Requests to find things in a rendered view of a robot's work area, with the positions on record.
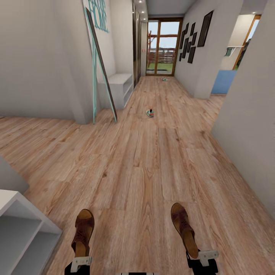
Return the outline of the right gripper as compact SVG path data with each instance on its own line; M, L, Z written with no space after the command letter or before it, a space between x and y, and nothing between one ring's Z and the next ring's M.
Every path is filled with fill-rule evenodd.
M194 275L216 275L218 268L215 259L208 259L209 266L203 267L200 260L191 260L186 251L189 268L192 268Z

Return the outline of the sandal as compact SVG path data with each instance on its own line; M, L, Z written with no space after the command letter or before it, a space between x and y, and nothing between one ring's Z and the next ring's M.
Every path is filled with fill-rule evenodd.
M75 257L89 257L89 241L95 226L93 213L88 209L83 209L77 216L75 227L76 233L71 243L75 252Z
M175 229L180 234L183 244L188 254L197 259L199 254L198 247L195 243L195 232L190 226L188 214L180 203L175 203L171 208L171 219Z

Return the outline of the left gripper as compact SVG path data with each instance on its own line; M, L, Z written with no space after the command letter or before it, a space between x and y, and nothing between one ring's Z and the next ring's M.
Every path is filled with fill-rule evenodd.
M71 273L71 266L72 263L70 263L65 268L65 275L90 275L90 266L89 265L81 265L80 269L78 269L77 272Z

